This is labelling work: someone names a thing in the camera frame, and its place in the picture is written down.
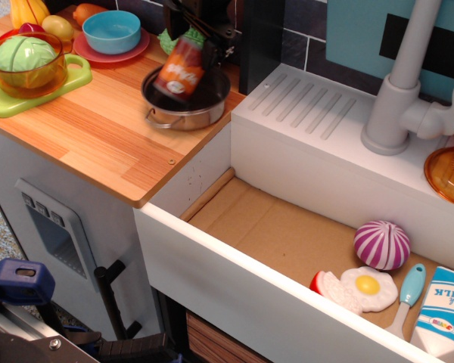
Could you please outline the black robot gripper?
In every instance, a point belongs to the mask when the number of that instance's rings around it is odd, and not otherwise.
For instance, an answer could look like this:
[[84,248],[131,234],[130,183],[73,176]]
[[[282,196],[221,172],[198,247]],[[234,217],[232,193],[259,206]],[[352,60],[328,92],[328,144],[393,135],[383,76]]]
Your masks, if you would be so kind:
[[210,70],[235,51],[235,28],[228,14],[228,0],[164,1],[166,30],[172,40],[191,27],[202,34],[201,66]]

